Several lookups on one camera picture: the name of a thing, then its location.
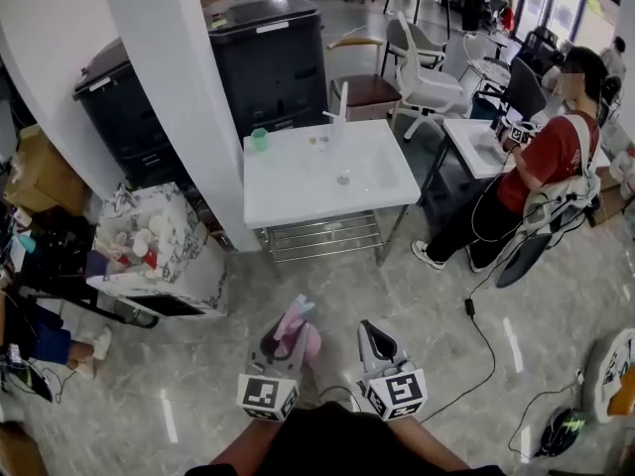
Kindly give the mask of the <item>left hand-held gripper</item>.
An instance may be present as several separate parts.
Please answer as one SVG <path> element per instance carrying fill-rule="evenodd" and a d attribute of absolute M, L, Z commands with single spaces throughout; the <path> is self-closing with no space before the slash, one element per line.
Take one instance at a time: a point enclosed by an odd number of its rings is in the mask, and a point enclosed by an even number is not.
<path fill-rule="evenodd" d="M 250 417 L 284 422 L 299 399 L 302 366 L 311 335 L 304 322 L 287 354 L 277 325 L 249 344 L 245 370 L 238 375 L 236 405 Z"/>

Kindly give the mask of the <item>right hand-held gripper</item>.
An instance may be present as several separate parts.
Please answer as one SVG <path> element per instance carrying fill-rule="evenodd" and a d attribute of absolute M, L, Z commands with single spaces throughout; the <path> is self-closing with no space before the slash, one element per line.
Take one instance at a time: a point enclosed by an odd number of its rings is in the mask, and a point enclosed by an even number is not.
<path fill-rule="evenodd" d="M 417 413 L 428 399 L 424 371 L 408 354 L 398 354 L 398 343 L 367 319 L 357 328 L 363 368 L 358 382 L 362 397 L 382 420 Z"/>

